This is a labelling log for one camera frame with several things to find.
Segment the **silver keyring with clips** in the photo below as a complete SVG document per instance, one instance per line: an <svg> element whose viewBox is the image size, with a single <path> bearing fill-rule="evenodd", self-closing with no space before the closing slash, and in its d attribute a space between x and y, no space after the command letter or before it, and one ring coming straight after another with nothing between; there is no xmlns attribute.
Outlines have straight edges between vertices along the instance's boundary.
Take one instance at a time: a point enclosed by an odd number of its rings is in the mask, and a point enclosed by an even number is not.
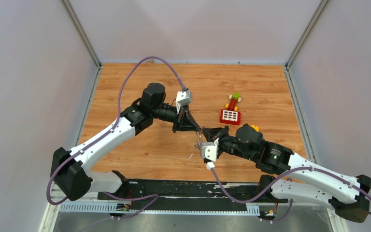
<svg viewBox="0 0 371 232"><path fill-rule="evenodd" d="M200 150L202 143L203 143L202 132L201 131L197 131L196 132L196 144L195 144L195 148L197 148L198 150Z"/></svg>

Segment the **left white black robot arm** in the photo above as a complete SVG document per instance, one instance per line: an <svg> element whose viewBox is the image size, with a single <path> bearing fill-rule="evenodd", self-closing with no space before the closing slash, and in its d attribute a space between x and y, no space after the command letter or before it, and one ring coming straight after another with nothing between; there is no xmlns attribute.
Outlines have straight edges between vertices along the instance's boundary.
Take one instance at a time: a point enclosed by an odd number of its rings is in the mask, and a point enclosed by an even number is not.
<svg viewBox="0 0 371 232"><path fill-rule="evenodd" d="M108 192L118 200L126 198L129 188L121 174L92 172L91 168L118 145L150 127L154 119L172 123L173 132L200 131L189 110L192 93L188 88L177 93L175 105L165 103L165 97L162 84L150 83L111 125L78 146L60 147L53 153L51 180L67 200L76 201L91 192Z"/></svg>

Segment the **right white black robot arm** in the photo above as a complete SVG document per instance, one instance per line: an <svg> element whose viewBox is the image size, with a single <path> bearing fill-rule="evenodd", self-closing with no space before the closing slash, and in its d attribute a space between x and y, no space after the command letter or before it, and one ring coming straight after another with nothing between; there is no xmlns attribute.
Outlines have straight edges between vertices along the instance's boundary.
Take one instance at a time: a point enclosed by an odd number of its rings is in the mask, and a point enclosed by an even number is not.
<svg viewBox="0 0 371 232"><path fill-rule="evenodd" d="M356 223L364 222L370 214L368 176L348 176L315 164L285 146L266 141L256 126L244 124L233 136L228 126L202 128L196 147L210 171L223 153L254 162L263 175L252 201L313 203Z"/></svg>

